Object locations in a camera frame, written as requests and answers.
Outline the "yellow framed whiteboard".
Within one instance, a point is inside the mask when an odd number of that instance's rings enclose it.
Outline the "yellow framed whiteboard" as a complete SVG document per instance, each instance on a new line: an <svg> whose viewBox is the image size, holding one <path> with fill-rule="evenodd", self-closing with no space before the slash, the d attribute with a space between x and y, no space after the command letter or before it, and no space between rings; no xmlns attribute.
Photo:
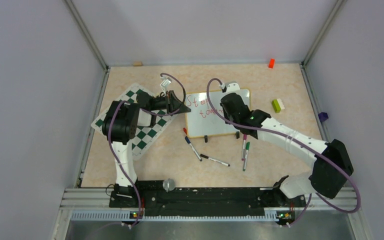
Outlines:
<svg viewBox="0 0 384 240"><path fill-rule="evenodd" d="M238 94L243 102L250 107L250 90L241 89ZM221 99L226 93L220 91L210 91L210 100L215 109L224 117L223 109L220 106ZM211 108L207 99L207 93L191 93L186 95L186 107L191 111L186 113L186 129L189 138L201 138L205 136L221 136L235 134L238 130L231 124L226 124L219 118Z"/></svg>

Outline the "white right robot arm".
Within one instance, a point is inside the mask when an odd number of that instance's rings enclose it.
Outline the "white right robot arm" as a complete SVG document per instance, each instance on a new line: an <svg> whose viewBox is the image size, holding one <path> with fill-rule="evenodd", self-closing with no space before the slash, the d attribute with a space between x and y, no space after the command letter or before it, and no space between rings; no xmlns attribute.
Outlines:
<svg viewBox="0 0 384 240"><path fill-rule="evenodd" d="M340 140L326 142L306 136L267 112L250 110L237 93L223 96L220 106L227 122L241 133L283 148L311 169L280 180L273 192L273 200L279 206L287 206L293 198L312 193L333 199L347 182L343 173L351 176L354 172L346 146Z"/></svg>

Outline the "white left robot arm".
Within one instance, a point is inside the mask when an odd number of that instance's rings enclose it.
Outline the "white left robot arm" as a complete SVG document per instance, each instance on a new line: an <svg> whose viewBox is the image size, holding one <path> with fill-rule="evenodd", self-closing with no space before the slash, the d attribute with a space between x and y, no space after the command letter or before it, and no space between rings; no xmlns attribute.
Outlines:
<svg viewBox="0 0 384 240"><path fill-rule="evenodd" d="M101 130L114 155L116 180L115 195L129 207L140 202L140 193L136 186L138 180L133 163L132 140L138 127L152 128L157 117L172 116L191 112L184 100L177 98L173 90L151 96L140 92L136 102L115 100L105 114Z"/></svg>

